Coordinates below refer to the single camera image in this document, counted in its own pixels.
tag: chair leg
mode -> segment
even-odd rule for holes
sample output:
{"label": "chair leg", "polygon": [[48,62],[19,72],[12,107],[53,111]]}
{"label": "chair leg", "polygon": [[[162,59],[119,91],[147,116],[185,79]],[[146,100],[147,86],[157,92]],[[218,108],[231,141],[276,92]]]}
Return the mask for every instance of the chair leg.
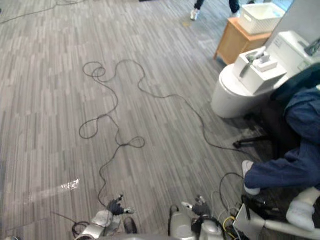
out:
{"label": "chair leg", "polygon": [[253,142],[261,142],[261,141],[271,141],[271,138],[269,136],[258,136],[258,137],[253,137],[253,138],[242,139],[240,141],[236,141],[233,144],[233,146],[236,149],[239,149],[242,147],[242,144],[244,144],[244,143],[253,143]]}

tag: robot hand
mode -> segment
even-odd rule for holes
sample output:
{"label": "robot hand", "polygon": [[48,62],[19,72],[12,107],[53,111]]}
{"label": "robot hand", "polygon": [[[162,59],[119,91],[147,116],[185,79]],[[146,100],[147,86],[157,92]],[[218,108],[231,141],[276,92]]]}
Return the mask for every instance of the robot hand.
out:
{"label": "robot hand", "polygon": [[190,209],[192,212],[194,212],[195,214],[197,214],[198,216],[202,217],[202,216],[211,216],[211,210],[209,208],[208,203],[206,203],[205,199],[198,195],[195,198],[195,205],[191,205],[190,203],[187,202],[182,202],[182,205],[188,209]]}
{"label": "robot hand", "polygon": [[118,198],[113,199],[109,202],[106,209],[110,211],[114,216],[122,215],[122,214],[134,214],[135,210],[133,208],[123,208],[121,207],[121,203],[119,203],[123,199],[124,195],[121,194]]}

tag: shoe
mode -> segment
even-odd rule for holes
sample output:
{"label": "shoe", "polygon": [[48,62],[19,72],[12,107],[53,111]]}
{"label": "shoe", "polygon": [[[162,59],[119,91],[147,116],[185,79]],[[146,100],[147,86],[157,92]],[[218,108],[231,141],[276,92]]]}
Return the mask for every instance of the shoe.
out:
{"label": "shoe", "polygon": [[293,200],[286,212],[286,219],[298,228],[313,232],[315,230],[315,224],[312,219],[314,213],[314,206],[303,201]]}
{"label": "shoe", "polygon": [[132,219],[132,217],[127,217],[123,221],[124,230],[126,234],[137,234],[138,229],[135,221]]}
{"label": "shoe", "polygon": [[[245,179],[247,172],[252,168],[252,165],[254,164],[253,161],[243,161],[242,163],[242,172],[243,172],[243,179]],[[260,188],[247,188],[245,184],[244,185],[244,190],[253,196],[256,196],[260,193]]]}
{"label": "shoe", "polygon": [[235,12],[235,13],[232,13],[231,14],[231,16],[230,16],[230,18],[239,18],[240,17],[240,11],[237,11],[237,12]]}
{"label": "shoe", "polygon": [[192,11],[191,11],[191,17],[190,17],[190,19],[192,20],[192,21],[196,21],[197,19],[198,19],[198,16],[199,16],[199,14],[200,14],[200,10],[199,9],[193,9]]}

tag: sneaker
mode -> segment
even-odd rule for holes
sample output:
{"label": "sneaker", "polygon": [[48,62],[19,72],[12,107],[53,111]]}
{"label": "sneaker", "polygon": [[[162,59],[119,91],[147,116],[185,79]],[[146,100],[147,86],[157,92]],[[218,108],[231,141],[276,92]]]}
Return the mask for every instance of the sneaker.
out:
{"label": "sneaker", "polygon": [[314,206],[303,201],[293,200],[286,213],[286,219],[298,228],[313,232],[315,230],[315,224],[312,219],[314,213]]}
{"label": "sneaker", "polygon": [[231,16],[230,16],[230,18],[239,18],[240,17],[240,11],[237,11],[237,12],[235,12],[235,13],[232,13],[231,14]]}
{"label": "sneaker", "polygon": [[198,16],[199,16],[199,14],[200,14],[200,10],[199,9],[193,9],[192,11],[191,11],[191,17],[190,17],[190,19],[192,20],[192,21],[196,21],[197,19],[198,19]]}
{"label": "sneaker", "polygon": [[[243,179],[246,177],[247,172],[252,168],[252,165],[254,164],[253,161],[243,161],[242,163],[242,172],[243,172]],[[244,185],[244,190],[253,196],[256,196],[260,193],[260,188],[247,188],[245,184]]]}

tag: white sock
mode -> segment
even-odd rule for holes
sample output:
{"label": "white sock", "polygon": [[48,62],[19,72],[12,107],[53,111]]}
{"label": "white sock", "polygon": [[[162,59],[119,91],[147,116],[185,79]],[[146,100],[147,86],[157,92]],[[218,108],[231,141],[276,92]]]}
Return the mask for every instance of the white sock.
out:
{"label": "white sock", "polygon": [[294,200],[313,206],[320,197],[320,191],[315,187],[310,187],[301,192]]}

